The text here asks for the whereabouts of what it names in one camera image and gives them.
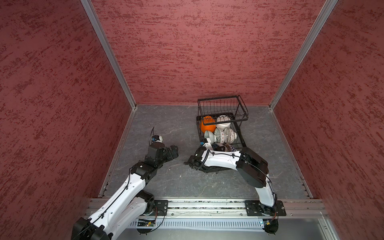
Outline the orange square bowl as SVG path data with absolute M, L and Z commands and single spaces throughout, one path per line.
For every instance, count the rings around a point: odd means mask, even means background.
M 200 130 L 204 134 L 206 131 L 214 133 L 216 130 L 215 119 L 212 116 L 205 116 L 200 122 Z

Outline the white lattice patterned bowl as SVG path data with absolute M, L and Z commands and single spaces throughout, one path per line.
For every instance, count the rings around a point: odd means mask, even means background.
M 226 137 L 226 140 L 225 140 L 226 144 L 232 144 L 237 139 L 237 133 L 234 130 L 232 130 L 231 128 L 225 128 L 224 134 Z

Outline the grey green patterned bowl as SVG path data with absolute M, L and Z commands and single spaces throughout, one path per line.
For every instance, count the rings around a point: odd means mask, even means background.
M 224 130 L 216 128 L 214 135 L 216 137 L 216 143 L 224 144 L 226 142 L 226 134 Z

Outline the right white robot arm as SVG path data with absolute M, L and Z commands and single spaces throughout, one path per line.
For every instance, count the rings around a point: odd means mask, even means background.
M 222 152 L 205 144 L 184 162 L 185 165 L 204 173 L 237 171 L 244 181 L 256 189 L 259 196 L 259 211 L 263 216 L 278 215 L 277 195 L 269 177 L 269 164 L 250 148 L 240 151 Z

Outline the red patterned bowl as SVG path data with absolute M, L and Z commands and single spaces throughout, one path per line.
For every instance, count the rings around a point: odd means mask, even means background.
M 236 152 L 237 151 L 236 148 L 233 147 L 232 145 L 225 145 L 225 146 L 226 146 L 228 152 Z

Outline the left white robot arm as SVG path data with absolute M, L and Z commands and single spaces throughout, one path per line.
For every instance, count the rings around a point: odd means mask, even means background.
M 136 163 L 127 179 L 109 200 L 87 219 L 80 218 L 73 226 L 72 240 L 113 240 L 139 216 L 154 211 L 154 195 L 144 188 L 164 163 L 179 156 L 178 147 L 162 142 L 148 147 L 144 160 Z

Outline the blue patterned bowl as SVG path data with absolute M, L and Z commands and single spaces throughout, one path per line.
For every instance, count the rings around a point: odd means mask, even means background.
M 214 151 L 218 151 L 218 152 L 227 152 L 228 151 L 226 146 L 223 144 L 220 144 L 220 143 L 217 143 L 217 144 L 215 143 L 212 145 L 212 147 L 213 147 Z

